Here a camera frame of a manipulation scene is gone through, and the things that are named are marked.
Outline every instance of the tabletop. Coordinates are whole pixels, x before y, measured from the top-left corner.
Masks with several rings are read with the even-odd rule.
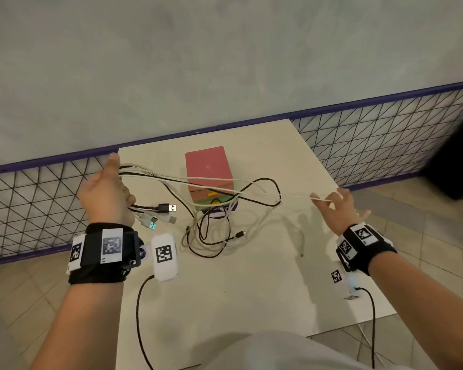
[[[245,241],[229,242],[216,258],[197,257],[181,246],[192,218],[160,182],[123,178],[139,205],[177,204],[174,225],[158,221],[154,231],[138,221],[134,225],[146,244],[166,232],[177,243],[179,275],[165,282],[150,280],[141,294],[140,331],[152,366],[177,370],[197,365],[260,330],[310,336],[370,320],[368,296],[345,300],[333,287],[336,236],[307,196],[316,192],[325,197],[337,186],[289,120],[131,146],[119,155],[122,163],[186,177],[185,153],[216,146],[225,148],[235,179],[272,178],[283,195],[274,210],[240,200],[233,214],[237,230],[247,231],[269,215]],[[244,185],[236,182],[235,189]],[[261,186],[268,195],[251,187],[257,200],[274,203],[274,185]],[[186,186],[175,187],[190,200]],[[135,306],[142,282],[152,274],[152,262],[144,262],[125,282],[119,369],[147,368],[136,334]],[[358,286],[371,292],[377,317],[395,313],[372,279],[360,272],[354,276]]]

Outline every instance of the box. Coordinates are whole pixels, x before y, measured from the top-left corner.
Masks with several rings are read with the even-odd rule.
[[[185,154],[188,177],[222,178],[232,179],[225,149],[222,146],[216,148],[196,150]],[[201,186],[233,189],[233,181],[189,179],[189,183]],[[194,202],[210,200],[223,196],[221,193],[212,192],[206,188],[189,186],[189,192]]]

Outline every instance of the hand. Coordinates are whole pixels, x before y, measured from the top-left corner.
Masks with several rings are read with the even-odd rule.
[[[312,200],[312,202],[321,212],[324,221],[331,231],[341,236],[352,224],[362,223],[363,218],[358,215],[353,206],[353,196],[350,191],[346,188],[338,188],[338,192],[342,197],[338,193],[332,192],[326,198],[326,200],[333,202],[334,209],[329,207],[331,204],[329,202],[319,200]],[[319,198],[315,193],[311,193],[310,196]]]
[[[119,168],[120,157],[116,153],[110,154],[105,168],[89,178],[80,189],[78,197],[90,224],[106,222],[129,227],[134,224],[135,217],[129,206],[136,202],[136,197],[123,185],[118,176]]]

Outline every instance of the forearm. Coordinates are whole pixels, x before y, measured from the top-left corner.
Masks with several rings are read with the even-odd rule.
[[[31,370],[115,368],[123,283],[70,287]]]
[[[432,361],[463,369],[463,299],[393,252],[375,256],[369,272]]]

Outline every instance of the black wrist strap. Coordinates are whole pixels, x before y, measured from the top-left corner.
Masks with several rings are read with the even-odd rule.
[[[368,224],[353,224],[339,237],[336,254],[347,272],[369,274],[370,261],[379,253],[395,252],[392,242]]]
[[[107,228],[122,228],[122,261],[100,264],[102,231]],[[125,281],[131,267],[141,263],[139,247],[143,245],[137,232],[123,224],[96,223],[86,229],[84,249],[82,251],[80,269],[70,272],[68,282],[84,283],[119,283]]]

